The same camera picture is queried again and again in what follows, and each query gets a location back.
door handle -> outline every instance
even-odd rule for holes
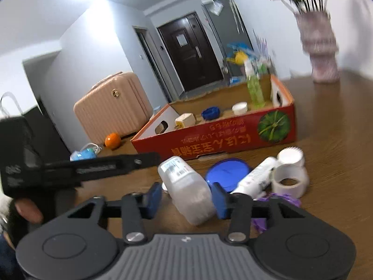
[[[202,55],[201,55],[201,52],[200,52],[200,49],[198,48],[198,46],[195,47],[195,50],[197,51],[198,57],[200,59],[202,59]]]

green plastic bottle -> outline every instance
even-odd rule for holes
[[[251,103],[254,108],[262,108],[266,104],[263,97],[263,91],[259,83],[259,78],[254,72],[251,61],[245,61],[245,72],[247,79],[247,88],[249,90]]]

doorway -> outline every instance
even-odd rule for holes
[[[174,89],[173,84],[170,82],[168,72],[164,67],[162,60],[160,59],[157,48],[152,38],[150,37],[148,30],[135,28],[135,32],[137,34],[137,37],[139,38],[140,44],[142,46],[142,49],[144,50],[150,67],[152,68],[167,101],[170,103],[177,100],[178,95],[176,93],[176,90]]]
[[[195,12],[158,30],[185,91],[223,80],[210,41]]]

suitcase latch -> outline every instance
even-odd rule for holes
[[[118,98],[120,96],[120,93],[117,89],[113,89],[112,91],[113,97]]]

blue plastic lid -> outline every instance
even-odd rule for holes
[[[201,116],[207,121],[215,120],[220,117],[220,109],[217,106],[209,107],[202,112]]]
[[[215,182],[219,183],[229,193],[251,171],[252,168],[241,159],[224,159],[211,166],[207,171],[205,180],[209,186],[212,186]]]

